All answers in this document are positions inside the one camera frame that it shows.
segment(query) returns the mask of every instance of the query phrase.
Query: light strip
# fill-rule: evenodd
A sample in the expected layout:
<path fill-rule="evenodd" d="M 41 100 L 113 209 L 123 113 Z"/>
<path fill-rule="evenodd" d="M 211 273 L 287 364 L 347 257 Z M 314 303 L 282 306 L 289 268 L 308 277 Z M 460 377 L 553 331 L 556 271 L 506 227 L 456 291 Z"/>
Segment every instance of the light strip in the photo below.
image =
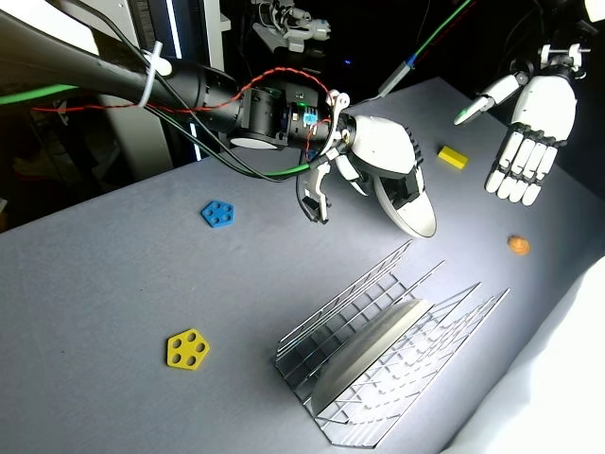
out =
<path fill-rule="evenodd" d="M 174 6 L 172 5 L 172 0 L 166 0 L 166 7 L 168 8 L 168 22 L 170 23 L 174 52 L 177 56 L 177 59 L 182 59 L 181 40 L 179 39 L 179 31 L 177 30 L 177 20 L 174 17 Z"/>
<path fill-rule="evenodd" d="M 196 126 L 193 123 L 189 123 L 189 129 L 191 130 L 191 135 L 193 135 L 194 137 L 198 137 L 198 130 L 196 129 Z M 199 151 L 199 146 L 198 144 L 193 144 L 193 148 L 196 151 L 196 159 L 198 161 L 201 161 L 201 152 Z"/>

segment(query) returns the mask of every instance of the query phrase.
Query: gray table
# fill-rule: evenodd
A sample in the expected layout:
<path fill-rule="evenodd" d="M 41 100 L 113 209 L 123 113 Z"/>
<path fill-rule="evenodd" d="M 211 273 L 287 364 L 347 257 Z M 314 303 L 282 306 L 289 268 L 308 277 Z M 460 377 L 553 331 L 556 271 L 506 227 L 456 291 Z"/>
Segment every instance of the gray table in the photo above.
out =
<path fill-rule="evenodd" d="M 417 240 L 407 281 L 447 260 L 428 296 L 483 281 L 512 293 L 381 445 L 440 450 L 579 272 L 601 253 L 605 205 L 558 168 L 533 207 L 482 188 L 505 128 L 452 120 L 467 99 L 439 79 L 358 108 L 419 139 L 438 233 Z M 469 156 L 439 162 L 442 144 Z M 245 153 L 290 165 L 291 153 Z M 325 226 L 292 183 L 246 179 L 205 160 L 0 236 L 0 452 L 335 453 L 271 364 L 291 327 L 408 237 L 338 176 Z M 235 205 L 212 230 L 210 200 Z M 526 257 L 507 247 L 526 236 Z M 165 340 L 195 326 L 213 350 L 189 373 L 164 365 Z"/>

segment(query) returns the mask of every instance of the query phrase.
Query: yellow pentagon-shaped toy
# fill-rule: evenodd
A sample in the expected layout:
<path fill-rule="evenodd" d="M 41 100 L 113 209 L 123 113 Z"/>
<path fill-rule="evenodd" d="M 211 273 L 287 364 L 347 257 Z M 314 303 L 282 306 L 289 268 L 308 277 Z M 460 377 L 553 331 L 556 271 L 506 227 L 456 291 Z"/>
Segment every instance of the yellow pentagon-shaped toy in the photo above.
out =
<path fill-rule="evenodd" d="M 166 364 L 195 371 L 210 352 L 210 344 L 196 328 L 183 331 L 168 339 Z"/>

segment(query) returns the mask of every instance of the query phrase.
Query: wire dish rack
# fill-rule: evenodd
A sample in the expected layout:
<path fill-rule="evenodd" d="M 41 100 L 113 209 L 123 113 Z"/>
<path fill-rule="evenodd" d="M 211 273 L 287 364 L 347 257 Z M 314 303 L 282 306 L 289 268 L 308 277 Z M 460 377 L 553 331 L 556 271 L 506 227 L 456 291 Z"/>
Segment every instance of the wire dish rack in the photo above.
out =
<path fill-rule="evenodd" d="M 279 341 L 275 365 L 311 417 L 311 393 L 322 366 L 382 310 L 414 299 L 412 291 L 443 265 L 440 262 L 412 285 L 405 286 L 393 270 L 410 244 L 411 240 Z M 385 439 L 510 291 L 506 289 L 463 312 L 467 306 L 464 303 L 480 286 L 477 283 L 434 304 L 380 359 L 314 417 L 333 445 L 374 448 Z"/>

